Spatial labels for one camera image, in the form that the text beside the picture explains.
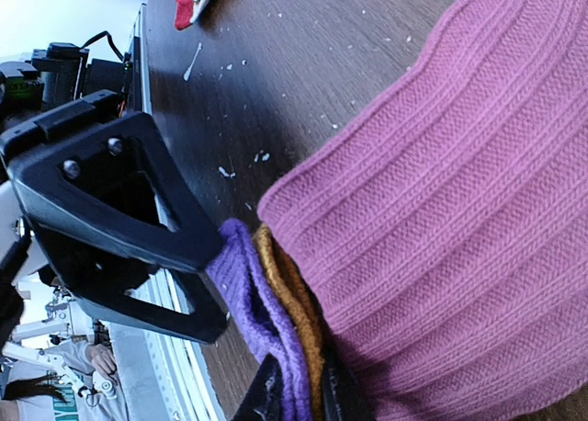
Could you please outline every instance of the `ribbed texture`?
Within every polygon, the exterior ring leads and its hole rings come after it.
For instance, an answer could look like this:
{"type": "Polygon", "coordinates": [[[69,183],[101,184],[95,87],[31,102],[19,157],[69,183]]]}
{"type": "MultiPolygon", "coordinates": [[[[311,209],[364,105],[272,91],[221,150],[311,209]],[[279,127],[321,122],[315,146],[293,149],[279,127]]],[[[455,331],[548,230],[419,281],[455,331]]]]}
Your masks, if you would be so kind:
{"type": "Polygon", "coordinates": [[[254,236],[261,266],[267,283],[279,298],[296,326],[309,368],[311,379],[311,402],[314,421],[322,421],[322,322],[312,303],[296,264],[277,244],[267,225],[262,224],[254,236]]]}
{"type": "Polygon", "coordinates": [[[309,420],[311,388],[300,339],[259,263],[247,227],[229,219],[220,228],[226,239],[207,274],[229,306],[245,342],[260,363],[273,355],[284,380],[284,421],[309,420]]]}
{"type": "Polygon", "coordinates": [[[264,196],[379,420],[507,419],[588,381],[588,0],[458,0],[264,196]]]}

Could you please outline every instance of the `white paint speck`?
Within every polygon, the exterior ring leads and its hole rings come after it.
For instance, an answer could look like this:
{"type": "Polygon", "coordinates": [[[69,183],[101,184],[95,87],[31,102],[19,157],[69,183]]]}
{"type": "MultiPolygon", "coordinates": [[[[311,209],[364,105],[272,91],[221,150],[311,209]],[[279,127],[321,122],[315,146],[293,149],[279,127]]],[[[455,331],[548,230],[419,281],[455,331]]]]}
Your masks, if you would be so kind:
{"type": "Polygon", "coordinates": [[[190,74],[192,73],[192,68],[194,67],[194,63],[198,57],[198,54],[202,50],[202,43],[198,43],[198,47],[196,48],[196,53],[194,53],[194,58],[192,58],[192,63],[190,63],[189,67],[187,68],[186,72],[184,73],[184,81],[190,79],[190,74]]]}
{"type": "Polygon", "coordinates": [[[233,179],[235,176],[237,176],[234,172],[233,173],[229,173],[227,170],[224,169],[224,167],[220,166],[219,167],[219,172],[224,176],[227,177],[229,179],[233,179]]]}

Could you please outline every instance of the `wood grain surface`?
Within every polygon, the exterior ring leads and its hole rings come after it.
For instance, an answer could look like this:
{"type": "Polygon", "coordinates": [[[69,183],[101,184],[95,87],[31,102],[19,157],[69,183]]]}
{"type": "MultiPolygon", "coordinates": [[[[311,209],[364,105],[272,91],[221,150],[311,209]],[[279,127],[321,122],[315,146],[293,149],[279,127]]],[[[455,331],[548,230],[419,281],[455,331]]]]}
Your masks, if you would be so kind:
{"type": "MultiPolygon", "coordinates": [[[[262,194],[406,72],[454,1],[213,0],[180,32],[174,0],[150,0],[153,115],[213,221],[253,231],[262,194]]],[[[204,353],[230,418],[257,364],[234,324],[204,353]]],[[[523,419],[588,419],[580,401],[523,419]]]]}

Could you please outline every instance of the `screw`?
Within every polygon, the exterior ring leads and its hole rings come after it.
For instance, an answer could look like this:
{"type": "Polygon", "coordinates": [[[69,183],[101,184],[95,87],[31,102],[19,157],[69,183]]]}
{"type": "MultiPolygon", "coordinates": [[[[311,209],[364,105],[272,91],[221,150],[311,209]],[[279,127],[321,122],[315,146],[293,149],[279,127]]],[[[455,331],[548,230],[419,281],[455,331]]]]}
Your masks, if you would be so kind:
{"type": "Polygon", "coordinates": [[[82,173],[80,165],[72,159],[68,159],[63,163],[63,171],[70,179],[76,179],[82,173]]]}
{"type": "Polygon", "coordinates": [[[108,140],[108,151],[113,156],[118,156],[122,153],[122,141],[119,138],[110,138],[108,140]]]}

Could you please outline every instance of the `pink cloth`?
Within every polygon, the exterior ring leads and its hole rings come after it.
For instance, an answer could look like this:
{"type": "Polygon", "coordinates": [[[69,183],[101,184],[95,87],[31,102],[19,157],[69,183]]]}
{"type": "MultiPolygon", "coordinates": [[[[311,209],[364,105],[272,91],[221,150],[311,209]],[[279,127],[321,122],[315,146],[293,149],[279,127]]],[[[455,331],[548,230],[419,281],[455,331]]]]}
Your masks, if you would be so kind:
{"type": "Polygon", "coordinates": [[[508,419],[588,381],[588,0],[458,0],[259,206],[379,420],[508,419]]]}

